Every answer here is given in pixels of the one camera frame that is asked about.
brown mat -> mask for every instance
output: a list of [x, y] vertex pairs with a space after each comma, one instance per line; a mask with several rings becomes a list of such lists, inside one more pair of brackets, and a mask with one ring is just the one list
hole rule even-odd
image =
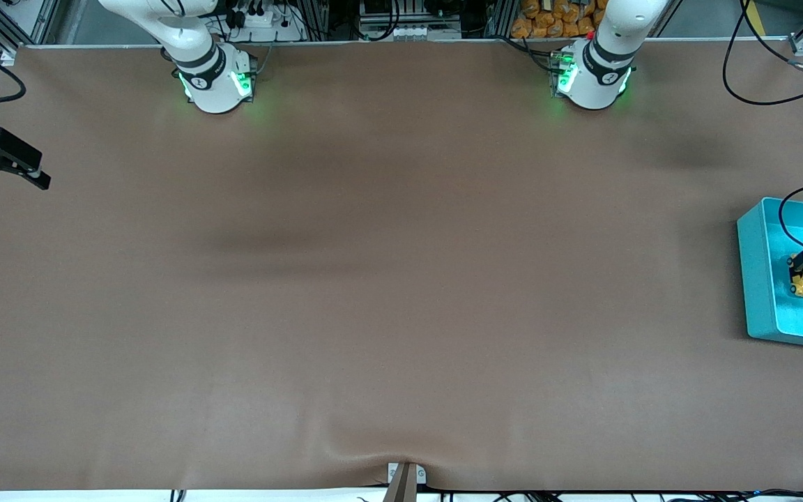
[[803, 101], [723, 48], [585, 112], [501, 44], [281, 47], [223, 116], [154, 50], [21, 51], [54, 182], [0, 174], [0, 489], [803, 489], [734, 227], [803, 185]]

teal bin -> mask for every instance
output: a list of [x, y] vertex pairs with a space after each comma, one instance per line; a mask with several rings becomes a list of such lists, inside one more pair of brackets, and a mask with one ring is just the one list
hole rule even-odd
[[[786, 260], [801, 247], [791, 241], [777, 217], [781, 199], [764, 198], [743, 214], [739, 231], [742, 290], [749, 335], [756, 339], [803, 345], [803, 298], [790, 293]], [[803, 241], [803, 202], [783, 208], [789, 231]]]

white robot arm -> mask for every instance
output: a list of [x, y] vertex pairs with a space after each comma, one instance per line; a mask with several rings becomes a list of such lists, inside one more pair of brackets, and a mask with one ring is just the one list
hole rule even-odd
[[631, 61], [666, 4], [667, 0], [609, 0], [594, 37], [562, 49], [572, 54], [572, 61], [558, 76], [557, 92], [583, 108], [612, 105], [624, 92]]
[[250, 55], [216, 43], [197, 16], [219, 0], [99, 0], [105, 9], [131, 20], [156, 38], [178, 66], [185, 94], [198, 108], [222, 114], [252, 98]]

orange package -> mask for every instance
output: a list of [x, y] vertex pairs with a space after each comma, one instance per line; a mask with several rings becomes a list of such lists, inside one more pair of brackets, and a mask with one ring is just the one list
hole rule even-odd
[[538, 15], [535, 16], [535, 28], [547, 28], [551, 26], [553, 22], [555, 22], [553, 13], [549, 13], [547, 10], [542, 10], [542, 12], [539, 12]]
[[532, 20], [519, 18], [513, 21], [513, 28], [510, 29], [511, 38], [527, 38], [532, 32]]
[[552, 25], [547, 27], [548, 38], [559, 38], [563, 36], [563, 22], [555, 20]]
[[576, 22], [580, 14], [578, 6], [568, 0], [557, 0], [553, 6], [553, 16], [562, 19], [563, 22]]
[[535, 16], [541, 12], [541, 4], [538, 3], [538, 0], [522, 0], [520, 6], [522, 8], [522, 13], [525, 14], [528, 19], [535, 19]]
[[578, 36], [578, 25], [573, 22], [563, 23], [563, 37], [571, 38]]
[[588, 33], [593, 31], [593, 23], [590, 22], [590, 17], [582, 18], [578, 20], [578, 34], [579, 35], [587, 35]]

